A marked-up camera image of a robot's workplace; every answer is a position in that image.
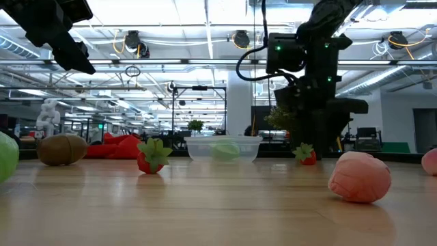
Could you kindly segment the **black screen panel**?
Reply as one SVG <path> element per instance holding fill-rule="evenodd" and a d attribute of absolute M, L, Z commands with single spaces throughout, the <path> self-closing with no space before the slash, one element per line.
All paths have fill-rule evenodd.
<path fill-rule="evenodd" d="M 251 107 L 251 123 L 255 131 L 269 131 L 274 129 L 274 127 L 265 120 L 265 118 L 270 115 L 270 111 L 269 106 Z"/>

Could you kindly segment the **silver ventilation duct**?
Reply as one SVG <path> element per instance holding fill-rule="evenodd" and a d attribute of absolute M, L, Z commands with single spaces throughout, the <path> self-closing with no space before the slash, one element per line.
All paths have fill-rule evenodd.
<path fill-rule="evenodd" d="M 376 88 L 382 87 L 396 80 L 409 77 L 412 74 L 419 73 L 420 70 L 425 72 L 431 66 L 396 66 L 383 71 L 372 72 L 364 77 L 361 77 L 345 87 L 337 90 L 335 96 L 338 98 L 346 97 L 347 95 L 362 94 L 370 92 Z"/>

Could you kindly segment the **red cloth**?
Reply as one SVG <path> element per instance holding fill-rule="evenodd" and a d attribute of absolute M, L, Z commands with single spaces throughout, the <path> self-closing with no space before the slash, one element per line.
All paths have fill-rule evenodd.
<path fill-rule="evenodd" d="M 85 159 L 136 159 L 141 141 L 133 135 L 112 136 L 105 133 L 103 143 L 87 147 Z"/>

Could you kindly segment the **green plush starfruit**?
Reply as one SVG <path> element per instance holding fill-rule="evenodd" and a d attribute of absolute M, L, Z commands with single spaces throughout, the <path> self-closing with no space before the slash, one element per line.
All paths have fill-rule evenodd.
<path fill-rule="evenodd" d="M 233 141 L 217 141 L 210 144 L 212 159 L 219 162 L 230 162 L 240 157 L 240 148 Z"/>

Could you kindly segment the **clear plastic tupperware container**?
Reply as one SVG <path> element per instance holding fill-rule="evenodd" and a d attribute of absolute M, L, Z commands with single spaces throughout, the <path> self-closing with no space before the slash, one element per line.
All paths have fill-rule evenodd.
<path fill-rule="evenodd" d="M 185 137 L 184 140 L 186 141 L 186 146 L 190 158 L 192 158 L 192 160 L 196 162 L 250 163 L 257 158 L 262 137 L 219 135 L 209 137 Z M 210 144 L 217 141 L 236 142 L 238 147 L 240 148 L 240 157 L 230 162 L 214 161 L 210 152 Z"/>

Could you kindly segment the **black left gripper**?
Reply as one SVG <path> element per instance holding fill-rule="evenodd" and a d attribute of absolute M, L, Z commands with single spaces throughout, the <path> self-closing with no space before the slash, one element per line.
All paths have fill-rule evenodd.
<path fill-rule="evenodd" d="M 0 0 L 4 10 L 25 31 L 25 37 L 34 46 L 49 44 L 55 61 L 66 71 L 94 74 L 88 60 L 89 53 L 83 41 L 75 42 L 68 31 L 73 22 L 56 0 Z"/>

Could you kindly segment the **red strawberry with green leaves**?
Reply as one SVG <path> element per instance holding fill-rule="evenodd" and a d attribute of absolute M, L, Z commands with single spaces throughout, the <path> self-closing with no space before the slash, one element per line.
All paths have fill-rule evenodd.
<path fill-rule="evenodd" d="M 145 143 L 138 143 L 137 148 L 138 168 L 146 174 L 156 174 L 168 165 L 168 156 L 173 152 L 171 148 L 164 147 L 161 139 L 151 137 Z"/>
<path fill-rule="evenodd" d="M 316 153 L 311 144 L 301 143 L 292 153 L 295 155 L 295 159 L 302 165 L 316 164 Z"/>

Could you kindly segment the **brown plush kiwi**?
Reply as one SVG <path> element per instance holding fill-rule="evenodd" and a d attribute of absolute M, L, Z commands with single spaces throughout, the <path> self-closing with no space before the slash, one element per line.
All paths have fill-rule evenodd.
<path fill-rule="evenodd" d="M 36 151 L 38 159 L 45 165 L 70 165 L 87 154 L 87 143 L 77 135 L 53 135 L 41 140 Z"/>

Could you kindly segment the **pink plush peach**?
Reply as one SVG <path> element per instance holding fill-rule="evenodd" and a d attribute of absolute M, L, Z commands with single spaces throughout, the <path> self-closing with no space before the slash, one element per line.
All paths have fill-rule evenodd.
<path fill-rule="evenodd" d="M 423 155 L 421 165 L 427 174 L 430 176 L 437 176 L 437 148 L 434 148 Z"/>
<path fill-rule="evenodd" d="M 349 151 L 335 164 L 328 188 L 347 202 L 373 203 L 382 199 L 392 183 L 389 167 L 364 152 Z"/>

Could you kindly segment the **green round plush fruit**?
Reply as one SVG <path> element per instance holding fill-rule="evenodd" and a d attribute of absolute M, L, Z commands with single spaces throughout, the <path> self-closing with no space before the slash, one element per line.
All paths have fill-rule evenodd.
<path fill-rule="evenodd" d="M 19 162 L 19 147 L 15 139 L 0 132 L 0 184 L 10 178 Z"/>

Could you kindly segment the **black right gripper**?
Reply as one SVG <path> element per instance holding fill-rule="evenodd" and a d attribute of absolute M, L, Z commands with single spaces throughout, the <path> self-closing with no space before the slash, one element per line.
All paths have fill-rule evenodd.
<path fill-rule="evenodd" d="M 277 106 L 292 113 L 308 113 L 297 117 L 292 125 L 292 142 L 313 146 L 316 159 L 322 159 L 336 142 L 350 121 L 350 114 L 367 114 L 369 105 L 365 100 L 336 98 L 335 82 L 317 82 L 306 77 L 274 91 Z M 324 140 L 324 113 L 332 112 L 326 119 Z"/>

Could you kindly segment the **long ceiling light bar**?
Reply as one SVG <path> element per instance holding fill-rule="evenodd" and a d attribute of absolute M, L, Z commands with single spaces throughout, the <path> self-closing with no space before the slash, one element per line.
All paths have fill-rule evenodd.
<path fill-rule="evenodd" d="M 196 64 L 236 65 L 237 59 L 91 59 L 92 65 Z M 55 65 L 47 59 L 0 59 L 0 65 Z M 437 60 L 339 60 L 340 66 L 437 66 Z"/>

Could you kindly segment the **black metal frame rig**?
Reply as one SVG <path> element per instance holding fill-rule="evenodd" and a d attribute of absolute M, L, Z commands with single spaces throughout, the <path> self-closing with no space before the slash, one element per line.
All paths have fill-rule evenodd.
<path fill-rule="evenodd" d="M 182 87 L 178 87 L 178 86 L 173 86 L 173 91 L 172 91 L 172 98 L 171 98 L 171 131 L 172 134 L 175 134 L 175 101 L 181 97 L 181 95 L 183 95 L 183 93 L 186 90 L 192 90 L 192 91 L 208 91 L 208 90 L 212 90 L 213 92 L 215 92 L 217 95 L 219 95 L 219 97 L 221 98 L 221 100 L 224 101 L 224 130 L 227 130 L 227 88 L 226 87 L 215 87 L 215 86 L 205 86 L 205 85 L 194 85 L 194 86 L 182 86 Z M 224 96 L 222 96 L 221 94 L 218 93 L 218 90 L 223 90 L 224 91 Z"/>

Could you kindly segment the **black table frame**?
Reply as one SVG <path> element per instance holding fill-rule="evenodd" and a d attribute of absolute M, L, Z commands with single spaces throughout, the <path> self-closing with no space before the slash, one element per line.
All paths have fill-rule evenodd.
<path fill-rule="evenodd" d="M 372 156 L 381 161 L 421 164 L 423 154 L 372 152 Z M 170 156 L 189 157 L 187 150 L 174 150 Z M 20 150 L 19 160 L 37 159 L 36 150 Z M 290 151 L 258 151 L 257 158 L 294 158 Z"/>

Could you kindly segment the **white building column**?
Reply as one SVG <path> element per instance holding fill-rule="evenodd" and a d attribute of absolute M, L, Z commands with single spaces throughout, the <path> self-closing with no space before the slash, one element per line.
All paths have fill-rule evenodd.
<path fill-rule="evenodd" d="M 234 70 L 227 79 L 227 131 L 230 135 L 243 135 L 251 125 L 251 83 L 242 80 Z"/>

